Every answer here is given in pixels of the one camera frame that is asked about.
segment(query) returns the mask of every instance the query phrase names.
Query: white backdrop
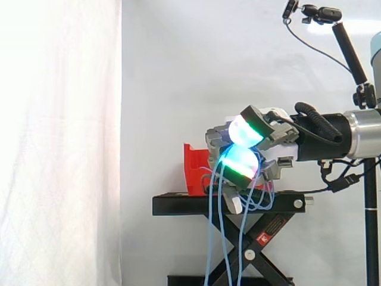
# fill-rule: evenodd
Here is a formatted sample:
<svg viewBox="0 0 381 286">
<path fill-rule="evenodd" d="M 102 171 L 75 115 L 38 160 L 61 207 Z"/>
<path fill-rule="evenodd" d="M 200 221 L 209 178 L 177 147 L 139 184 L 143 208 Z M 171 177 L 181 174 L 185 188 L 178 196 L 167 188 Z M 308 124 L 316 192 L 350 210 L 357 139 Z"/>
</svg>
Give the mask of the white backdrop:
<svg viewBox="0 0 381 286">
<path fill-rule="evenodd" d="M 118 0 L 0 2 L 0 284 L 120 285 Z"/>
<path fill-rule="evenodd" d="M 344 20 L 381 20 L 378 0 L 315 0 Z M 185 191 L 183 143 L 205 148 L 204 133 L 248 104 L 293 112 L 297 101 L 322 113 L 355 108 L 347 71 L 296 41 L 282 24 L 286 0 L 129 0 L 123 5 L 121 211 L 126 285 L 166 285 L 168 274 L 203 275 L 207 221 L 152 217 L 151 198 Z M 343 61 L 331 34 L 302 38 Z M 352 36 L 371 80 L 370 39 Z M 278 188 L 321 188 L 315 163 L 283 172 Z M 365 285 L 362 185 L 315 196 L 265 254 L 301 286 Z M 218 233 L 214 264 L 222 258 Z"/>
</svg>

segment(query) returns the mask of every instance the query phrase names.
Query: white wall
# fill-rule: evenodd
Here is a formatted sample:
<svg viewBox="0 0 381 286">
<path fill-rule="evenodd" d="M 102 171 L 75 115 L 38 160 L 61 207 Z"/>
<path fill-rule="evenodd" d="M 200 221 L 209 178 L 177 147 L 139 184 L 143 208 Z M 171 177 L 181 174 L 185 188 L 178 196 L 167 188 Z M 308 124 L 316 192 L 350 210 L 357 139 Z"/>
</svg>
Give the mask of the white wall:
<svg viewBox="0 0 381 286">
<path fill-rule="evenodd" d="M 123 3 L 121 209 L 125 285 L 165 286 L 168 274 L 202 275 L 207 221 L 152 217 L 151 197 L 185 191 L 183 143 L 204 148 L 204 132 L 246 105 L 293 112 L 353 108 L 355 85 L 343 68 L 297 42 L 282 24 L 286 0 L 129 0 Z M 378 0 L 312 1 L 346 19 L 381 20 Z M 343 60 L 333 35 L 293 29 Z M 371 80 L 371 35 L 352 37 Z M 279 188 L 323 186 L 315 163 L 283 173 Z M 315 196 L 265 253 L 297 285 L 365 285 L 362 186 Z M 220 242 L 214 263 L 221 259 Z"/>
</svg>

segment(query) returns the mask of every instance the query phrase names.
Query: black pole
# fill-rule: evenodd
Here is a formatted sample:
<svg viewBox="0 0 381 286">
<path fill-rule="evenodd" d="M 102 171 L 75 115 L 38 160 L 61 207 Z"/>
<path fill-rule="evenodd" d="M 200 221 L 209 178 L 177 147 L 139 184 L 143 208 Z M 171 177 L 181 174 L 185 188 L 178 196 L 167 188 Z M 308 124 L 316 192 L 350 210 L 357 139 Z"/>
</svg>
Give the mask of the black pole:
<svg viewBox="0 0 381 286">
<path fill-rule="evenodd" d="M 357 57 L 343 23 L 332 27 L 336 40 L 357 85 L 367 82 L 367 77 Z M 376 159 L 364 161 L 365 236 L 367 260 L 367 286 L 379 286 L 379 234 L 377 224 Z"/>
<path fill-rule="evenodd" d="M 367 285 L 379 286 L 379 244 L 377 223 L 377 181 L 376 159 L 364 162 L 364 196 L 365 196 L 365 232 Z"/>
<path fill-rule="evenodd" d="M 355 49 L 352 46 L 351 40 L 344 28 L 343 23 L 337 23 L 332 26 L 333 33 L 344 55 L 345 61 L 352 72 L 352 76 L 357 85 L 367 82 L 367 77 L 357 57 Z"/>
</svg>

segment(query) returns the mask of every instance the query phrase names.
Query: blue cable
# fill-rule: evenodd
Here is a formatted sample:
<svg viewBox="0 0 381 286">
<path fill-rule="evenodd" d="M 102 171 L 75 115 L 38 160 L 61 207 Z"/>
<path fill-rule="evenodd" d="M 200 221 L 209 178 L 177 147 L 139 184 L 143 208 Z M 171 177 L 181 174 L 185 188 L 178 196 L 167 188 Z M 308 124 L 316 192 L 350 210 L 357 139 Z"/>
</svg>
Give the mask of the blue cable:
<svg viewBox="0 0 381 286">
<path fill-rule="evenodd" d="M 212 171 L 212 174 L 211 174 L 211 177 L 210 177 L 210 184 L 209 184 L 209 214 L 208 214 L 208 220 L 209 220 L 209 242 L 208 242 L 208 259 L 207 259 L 207 268 L 205 270 L 205 280 L 204 280 L 204 286 L 208 286 L 208 283 L 209 283 L 209 274 L 210 274 L 210 264 L 211 264 L 211 258 L 212 258 L 212 243 L 213 243 L 213 223 L 212 223 L 212 214 L 213 214 L 213 182 L 214 182 L 214 177 L 216 175 L 216 172 L 217 172 L 217 168 L 219 166 L 219 164 L 221 163 L 221 158 L 223 158 L 223 156 L 225 156 L 229 150 L 232 148 L 233 146 L 230 146 L 228 149 L 226 149 L 220 156 L 220 159 L 218 160 L 218 162 L 214 165 L 214 168 L 213 168 L 213 171 Z M 222 168 L 221 168 L 221 174 L 220 174 L 220 181 L 221 179 L 223 178 L 223 169 L 224 169 L 224 164 L 222 164 Z M 226 249 L 226 242 L 224 241 L 224 237 L 225 237 L 225 233 L 224 233 L 224 229 L 223 229 L 223 223 L 220 224 L 221 225 L 221 235 L 223 236 L 223 248 L 224 248 L 224 243 L 225 243 L 225 249 Z"/>
<path fill-rule="evenodd" d="M 209 184 L 209 214 L 208 214 L 208 220 L 209 220 L 209 242 L 208 242 L 208 259 L 207 259 L 207 268 L 205 270 L 205 280 L 204 280 L 204 286 L 208 286 L 209 283 L 209 274 L 210 274 L 210 264 L 212 259 L 212 242 L 213 242 L 213 224 L 212 224 L 212 214 L 213 214 L 213 182 L 214 182 L 214 176 L 216 175 L 217 167 L 220 162 L 218 161 L 212 171 L 212 175 L 210 177 L 210 184 Z"/>
<path fill-rule="evenodd" d="M 248 202 L 246 203 L 245 212 L 243 213 L 241 228 L 239 230 L 239 242 L 238 242 L 238 281 L 237 281 L 237 286 L 241 286 L 241 280 L 242 280 L 242 240 L 243 240 L 243 229 L 245 228 L 246 219 L 247 219 L 247 215 L 248 215 L 248 211 L 249 211 L 249 200 L 252 197 L 252 193 L 254 192 L 255 184 L 257 182 L 259 174 L 261 173 L 260 170 L 261 170 L 261 163 L 259 163 L 259 165 L 258 165 L 258 172 L 255 174 L 255 178 L 254 178 L 254 180 L 252 182 L 252 186 L 251 186 L 251 189 L 250 189 L 250 192 L 249 192 L 249 195 L 248 195 Z"/>
<path fill-rule="evenodd" d="M 216 163 L 216 165 L 213 168 L 211 178 L 210 178 L 210 185 L 209 185 L 209 214 L 208 214 L 208 220 L 209 220 L 209 242 L 208 242 L 208 259 L 207 259 L 207 268 L 205 271 L 205 280 L 204 280 L 204 286 L 208 286 L 209 283 L 209 274 L 210 274 L 210 264 L 211 264 L 211 245 L 213 242 L 213 223 L 212 223 L 212 215 L 213 215 L 213 183 L 214 183 L 214 177 L 216 176 L 217 168 L 218 165 L 221 163 L 222 158 L 229 152 L 232 146 L 230 146 L 227 150 L 225 150 L 222 155 L 220 156 L 220 159 Z M 230 270 L 230 265 L 229 265 L 229 257 L 227 254 L 227 247 L 226 247 L 226 239 L 225 239 L 225 231 L 224 231 L 224 223 L 223 223 L 223 215 L 222 215 L 222 205 L 221 205 L 221 199 L 222 199 L 222 186 L 223 186 L 223 172 L 224 172 L 225 165 L 222 164 L 220 175 L 219 175 L 219 180 L 218 180 L 218 193 L 217 193 L 217 202 L 218 202 L 218 218 L 220 221 L 220 228 L 221 228 L 221 237 L 222 237 L 222 248 L 223 248 L 223 253 L 224 253 L 224 259 L 226 263 L 226 270 L 227 270 L 227 277 L 228 277 L 228 282 L 229 286 L 233 285 L 232 282 L 232 274 Z M 275 198 L 275 193 L 274 189 L 269 192 L 270 196 L 270 202 L 267 206 L 262 207 L 261 204 L 264 199 L 264 194 L 266 190 L 264 189 L 261 198 L 258 203 L 255 203 L 253 198 L 252 198 L 252 193 L 254 192 L 254 188 L 256 185 L 256 181 L 259 177 L 261 170 L 261 163 L 258 165 L 258 172 L 255 175 L 255 178 L 252 182 L 252 187 L 250 189 L 248 198 L 245 199 L 243 196 L 240 196 L 242 204 L 245 206 L 245 213 L 243 214 L 243 219 L 241 223 L 241 229 L 239 232 L 239 245 L 238 245 L 238 253 L 239 253 L 239 272 L 238 272 L 238 282 L 237 286 L 241 286 L 241 279 L 242 279 L 242 238 L 243 238 L 243 229 L 246 224 L 246 219 L 247 219 L 247 214 L 248 210 L 254 211 L 256 209 L 263 209 L 263 210 L 269 210 L 273 207 L 274 203 L 274 198 Z"/>
<path fill-rule="evenodd" d="M 224 169 L 225 169 L 225 164 L 222 164 L 221 172 L 220 172 L 220 179 L 218 180 L 218 199 L 217 199 L 217 201 L 218 201 L 218 218 L 220 220 L 222 250 L 223 250 L 224 258 L 225 258 L 227 280 L 229 282 L 229 286 L 233 286 L 232 271 L 230 270 L 229 257 L 227 256 L 224 220 L 223 220 L 223 216 L 222 216 L 222 184 L 223 184 Z"/>
</svg>

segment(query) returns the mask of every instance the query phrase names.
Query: white curtain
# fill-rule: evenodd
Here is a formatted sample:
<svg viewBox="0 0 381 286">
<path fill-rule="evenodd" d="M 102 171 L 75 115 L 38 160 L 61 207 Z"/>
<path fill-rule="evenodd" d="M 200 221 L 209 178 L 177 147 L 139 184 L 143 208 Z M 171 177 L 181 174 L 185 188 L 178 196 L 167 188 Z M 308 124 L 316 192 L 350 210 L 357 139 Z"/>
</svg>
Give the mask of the white curtain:
<svg viewBox="0 0 381 286">
<path fill-rule="evenodd" d="M 120 285 L 118 0 L 0 2 L 0 285 Z"/>
</svg>

